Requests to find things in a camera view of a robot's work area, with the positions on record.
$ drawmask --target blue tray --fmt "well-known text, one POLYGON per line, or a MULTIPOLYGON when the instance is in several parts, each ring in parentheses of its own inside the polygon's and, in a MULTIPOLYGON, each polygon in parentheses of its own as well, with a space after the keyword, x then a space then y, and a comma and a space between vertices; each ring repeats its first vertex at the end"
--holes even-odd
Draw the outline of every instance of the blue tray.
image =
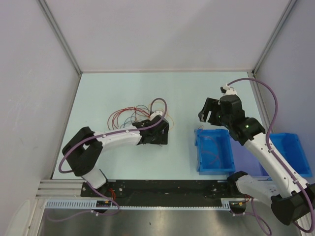
MULTIPOLYGON (((245 171, 256 177, 269 176, 258 160, 245 147, 232 138, 230 139, 236 171, 245 171)), ((271 134, 270 139, 297 173, 302 177, 313 176, 298 135, 290 133, 271 134)))
POLYGON ((225 129, 196 129, 195 146, 197 146, 200 175, 225 175, 235 172, 230 136, 225 129))

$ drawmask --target white wall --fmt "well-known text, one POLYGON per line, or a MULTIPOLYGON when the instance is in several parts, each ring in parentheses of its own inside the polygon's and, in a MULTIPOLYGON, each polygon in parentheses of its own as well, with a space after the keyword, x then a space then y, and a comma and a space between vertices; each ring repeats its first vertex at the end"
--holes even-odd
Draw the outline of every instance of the white wall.
POLYGON ((0 235, 53 167, 79 78, 35 0, 0 4, 0 235))
MULTIPOLYGON (((297 133, 315 175, 315 1, 298 1, 258 79, 269 84, 279 100, 276 132, 297 133)), ((272 96, 261 89, 270 117, 272 96)))
POLYGON ((251 70, 289 0, 47 0, 83 72, 251 70))

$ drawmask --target white robotic arm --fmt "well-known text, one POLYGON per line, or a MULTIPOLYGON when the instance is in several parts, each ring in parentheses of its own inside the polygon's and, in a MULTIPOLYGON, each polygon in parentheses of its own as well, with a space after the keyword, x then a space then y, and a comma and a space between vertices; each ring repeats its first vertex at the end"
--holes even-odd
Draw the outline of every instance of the white robotic arm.
POLYGON ((134 122, 129 127, 107 132, 111 133, 110 135, 106 135, 107 133, 104 132, 93 132, 89 127, 83 127, 62 150, 63 154, 66 155, 78 143, 90 138, 89 141, 76 147, 67 157, 66 160, 71 167, 71 171, 68 172, 73 172, 76 176, 82 177, 93 188, 98 189, 107 182, 105 174, 95 165, 102 152, 117 147, 139 144, 166 145, 168 129, 169 124, 162 117, 160 111, 153 112, 148 120, 134 122))
POLYGON ((200 121, 205 122, 211 112, 208 122, 226 127, 232 138, 258 159, 277 188, 255 180, 245 172, 235 173, 228 180, 235 183, 239 192, 271 206, 275 216, 286 225, 310 212, 305 196, 296 183, 301 184, 312 203, 315 200, 315 185, 310 185, 289 165, 271 140, 269 140, 271 149, 268 148, 265 129, 256 119, 245 116, 241 100, 234 88, 225 85, 221 87, 221 92, 223 96, 220 100, 207 98, 202 111, 198 114, 200 121))

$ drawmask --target white table surface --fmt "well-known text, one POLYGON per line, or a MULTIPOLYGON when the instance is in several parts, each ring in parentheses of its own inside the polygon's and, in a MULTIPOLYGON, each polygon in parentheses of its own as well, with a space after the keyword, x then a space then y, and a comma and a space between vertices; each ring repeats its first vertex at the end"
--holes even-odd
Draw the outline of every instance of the white table surface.
MULTIPOLYGON (((225 179, 225 175, 202 176, 196 171, 194 129, 201 125, 204 125, 204 129, 221 128, 199 122, 197 114, 207 97, 219 99, 222 85, 242 77, 247 77, 247 73, 83 74, 62 148, 82 127, 108 131, 107 119, 114 111, 139 104, 148 105, 154 98, 162 97, 175 121, 174 128, 169 131, 168 145, 139 145, 109 150, 101 154, 97 166, 108 179, 225 179)), ((242 100, 246 116, 261 121, 250 83, 243 81, 233 86, 242 100)), ((62 157, 60 152, 53 178, 78 179, 73 173, 59 173, 58 165, 62 157)), ((63 170, 69 170, 67 162, 63 170)))

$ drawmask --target white cable clip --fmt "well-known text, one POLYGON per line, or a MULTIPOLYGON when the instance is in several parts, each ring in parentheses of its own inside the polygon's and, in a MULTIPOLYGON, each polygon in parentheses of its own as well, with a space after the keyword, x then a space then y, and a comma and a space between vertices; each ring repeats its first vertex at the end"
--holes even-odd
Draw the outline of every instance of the white cable clip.
POLYGON ((272 147, 272 148, 270 148, 270 149, 268 150, 268 152, 271 153, 271 152, 274 151, 274 150, 275 150, 275 147, 272 147))
POLYGON ((231 87, 227 84, 223 85, 222 88, 226 91, 228 91, 231 87))

